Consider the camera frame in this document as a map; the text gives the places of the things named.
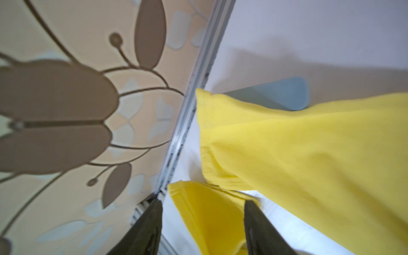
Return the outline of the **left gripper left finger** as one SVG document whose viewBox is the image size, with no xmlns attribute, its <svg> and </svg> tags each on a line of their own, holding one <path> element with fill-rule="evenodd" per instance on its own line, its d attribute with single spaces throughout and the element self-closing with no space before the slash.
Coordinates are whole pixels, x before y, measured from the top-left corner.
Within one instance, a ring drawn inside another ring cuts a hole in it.
<svg viewBox="0 0 408 255">
<path fill-rule="evenodd" d="M 163 205 L 154 199 L 109 255 L 157 255 L 162 230 Z"/>
</svg>

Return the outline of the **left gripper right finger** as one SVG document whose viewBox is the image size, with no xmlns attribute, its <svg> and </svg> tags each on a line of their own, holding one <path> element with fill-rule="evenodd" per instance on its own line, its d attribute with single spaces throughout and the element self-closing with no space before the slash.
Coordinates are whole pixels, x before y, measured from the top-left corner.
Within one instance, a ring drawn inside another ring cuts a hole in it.
<svg viewBox="0 0 408 255">
<path fill-rule="evenodd" d="M 296 255 L 252 200 L 247 200 L 244 205 L 244 228 L 248 254 Z"/>
</svg>

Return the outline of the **yellow trousers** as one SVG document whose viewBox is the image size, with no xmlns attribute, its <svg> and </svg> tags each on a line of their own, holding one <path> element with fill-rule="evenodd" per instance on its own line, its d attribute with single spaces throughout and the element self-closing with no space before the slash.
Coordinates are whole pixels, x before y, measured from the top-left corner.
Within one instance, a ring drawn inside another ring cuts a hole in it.
<svg viewBox="0 0 408 255">
<path fill-rule="evenodd" d="M 356 255 L 408 252 L 408 96 L 268 109 L 197 89 L 205 183 L 168 193 L 203 255 L 246 255 L 256 190 Z"/>
</svg>

